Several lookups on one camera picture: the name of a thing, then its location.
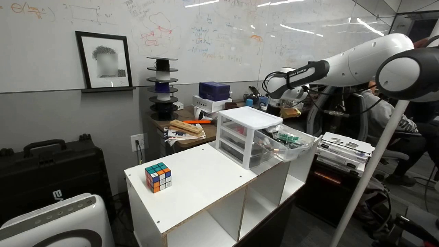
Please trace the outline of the white flat box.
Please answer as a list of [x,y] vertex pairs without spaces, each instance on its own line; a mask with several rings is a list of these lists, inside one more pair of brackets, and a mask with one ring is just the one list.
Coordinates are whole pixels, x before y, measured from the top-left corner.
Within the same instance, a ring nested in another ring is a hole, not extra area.
[[194,95],[192,97],[192,105],[208,113],[224,110],[225,103],[231,103],[231,102],[232,102],[231,98],[222,101],[212,101],[208,99],[203,99],[197,95]]

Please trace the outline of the black hard case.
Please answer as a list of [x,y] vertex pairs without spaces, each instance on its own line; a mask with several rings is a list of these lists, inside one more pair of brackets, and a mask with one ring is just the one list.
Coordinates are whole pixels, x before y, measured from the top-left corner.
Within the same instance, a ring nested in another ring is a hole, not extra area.
[[102,197],[109,219],[116,217],[105,157],[89,134],[0,149],[0,225],[83,193]]

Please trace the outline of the stack of filament spools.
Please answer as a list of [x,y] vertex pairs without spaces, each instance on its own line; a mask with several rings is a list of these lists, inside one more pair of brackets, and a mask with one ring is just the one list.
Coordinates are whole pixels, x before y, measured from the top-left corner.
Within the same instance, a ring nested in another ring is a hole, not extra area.
[[177,82],[178,79],[171,77],[171,72],[177,72],[178,69],[172,68],[170,62],[178,59],[154,56],[147,58],[155,60],[154,66],[149,66],[147,69],[156,72],[154,77],[147,78],[147,81],[154,83],[153,86],[147,88],[149,92],[155,94],[149,98],[149,101],[153,103],[150,106],[151,118],[156,121],[173,121],[178,118],[178,114],[175,113],[178,106],[174,105],[178,98],[173,96],[178,89],[171,87],[170,84]]

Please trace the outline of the green electronic part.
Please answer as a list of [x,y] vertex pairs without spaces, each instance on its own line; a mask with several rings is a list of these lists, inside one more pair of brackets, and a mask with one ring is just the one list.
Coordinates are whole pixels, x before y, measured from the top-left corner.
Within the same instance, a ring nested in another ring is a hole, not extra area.
[[299,136],[295,136],[294,134],[288,132],[279,131],[275,134],[275,137],[276,139],[288,144],[300,144],[301,141]]

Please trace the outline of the white headset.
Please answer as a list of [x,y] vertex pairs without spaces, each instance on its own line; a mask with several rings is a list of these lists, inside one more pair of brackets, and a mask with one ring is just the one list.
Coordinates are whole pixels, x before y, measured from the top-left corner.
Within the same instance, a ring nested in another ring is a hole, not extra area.
[[212,121],[213,118],[207,116],[207,113],[203,111],[201,108],[194,106],[193,107],[193,119],[197,121],[208,120]]

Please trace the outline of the blue box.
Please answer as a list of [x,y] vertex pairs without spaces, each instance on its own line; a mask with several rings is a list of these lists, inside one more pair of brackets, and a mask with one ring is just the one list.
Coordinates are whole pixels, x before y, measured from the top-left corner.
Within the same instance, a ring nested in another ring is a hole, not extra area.
[[211,101],[223,101],[229,99],[229,85],[219,82],[200,82],[199,97]]

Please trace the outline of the colourful puzzle cube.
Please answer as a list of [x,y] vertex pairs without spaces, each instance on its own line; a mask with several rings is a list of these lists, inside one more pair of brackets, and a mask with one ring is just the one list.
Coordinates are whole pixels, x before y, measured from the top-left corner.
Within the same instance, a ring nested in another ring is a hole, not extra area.
[[163,162],[146,167],[144,170],[146,186],[152,193],[171,187],[171,169]]

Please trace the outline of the clear plastic bag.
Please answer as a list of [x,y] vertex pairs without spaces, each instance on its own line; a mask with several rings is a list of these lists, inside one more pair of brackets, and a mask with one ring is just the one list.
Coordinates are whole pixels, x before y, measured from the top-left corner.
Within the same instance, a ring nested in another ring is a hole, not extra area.
[[270,126],[268,128],[265,128],[264,132],[267,133],[267,134],[286,133],[286,131],[284,130],[284,127],[283,127],[282,124],[280,124],[280,125],[273,125],[273,126]]

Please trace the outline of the pile of papers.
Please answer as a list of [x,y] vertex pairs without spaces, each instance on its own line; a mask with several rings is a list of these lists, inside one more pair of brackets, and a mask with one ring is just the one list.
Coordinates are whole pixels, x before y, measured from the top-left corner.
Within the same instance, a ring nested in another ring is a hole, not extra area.
[[191,135],[181,131],[172,130],[170,128],[163,128],[163,139],[170,146],[173,146],[177,141],[205,139],[206,133],[203,131],[200,135]]

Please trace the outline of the white air purifier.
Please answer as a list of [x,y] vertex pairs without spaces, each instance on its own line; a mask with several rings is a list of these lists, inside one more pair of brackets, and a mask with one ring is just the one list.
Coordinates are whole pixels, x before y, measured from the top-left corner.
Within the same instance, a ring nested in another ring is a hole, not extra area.
[[83,193],[10,219],[0,247],[116,247],[105,201]]

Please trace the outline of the brown wooden desk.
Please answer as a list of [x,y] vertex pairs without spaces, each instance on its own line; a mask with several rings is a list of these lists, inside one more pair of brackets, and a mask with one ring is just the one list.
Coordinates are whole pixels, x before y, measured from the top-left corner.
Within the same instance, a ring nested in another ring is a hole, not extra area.
[[[177,115],[177,120],[184,121],[184,120],[193,120],[193,106],[187,106],[182,110],[177,110],[174,112]],[[151,117],[152,113],[147,113],[147,122],[148,124],[154,128],[153,133],[157,133],[159,130],[160,132],[164,132],[165,128],[169,127],[169,121],[158,121],[155,119],[152,119]],[[190,149],[191,147],[198,146],[200,144],[205,144],[207,142],[215,141],[216,138],[216,125],[202,125],[205,138],[203,139],[188,139],[188,140],[177,140],[173,147],[179,147],[181,150]]]

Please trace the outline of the white wooden shelf cabinet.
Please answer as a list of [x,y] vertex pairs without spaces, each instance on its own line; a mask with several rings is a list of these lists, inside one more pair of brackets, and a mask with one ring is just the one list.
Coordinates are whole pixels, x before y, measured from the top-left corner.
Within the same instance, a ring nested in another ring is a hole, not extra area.
[[[316,147],[246,170],[209,143],[125,170],[139,247],[280,247]],[[160,162],[172,185],[152,193],[144,169]]]

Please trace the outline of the wall socket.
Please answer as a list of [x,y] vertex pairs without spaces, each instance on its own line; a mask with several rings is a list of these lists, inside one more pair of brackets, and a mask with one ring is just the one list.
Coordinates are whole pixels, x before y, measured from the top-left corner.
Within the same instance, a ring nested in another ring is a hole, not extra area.
[[144,150],[145,149],[144,133],[139,133],[139,134],[130,136],[130,141],[131,141],[132,152],[136,152],[137,150]]

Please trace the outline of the black framed picture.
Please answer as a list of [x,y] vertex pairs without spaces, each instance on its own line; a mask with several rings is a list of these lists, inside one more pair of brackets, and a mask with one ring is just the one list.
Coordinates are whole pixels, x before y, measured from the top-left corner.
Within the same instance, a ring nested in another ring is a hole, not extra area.
[[132,91],[128,40],[125,36],[76,31],[86,83],[82,93]]

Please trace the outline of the yellow object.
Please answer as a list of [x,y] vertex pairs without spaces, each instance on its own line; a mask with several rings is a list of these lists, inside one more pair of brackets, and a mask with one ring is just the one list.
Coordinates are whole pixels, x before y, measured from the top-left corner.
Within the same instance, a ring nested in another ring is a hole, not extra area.
[[280,116],[283,119],[295,118],[301,116],[301,111],[297,108],[281,108]]

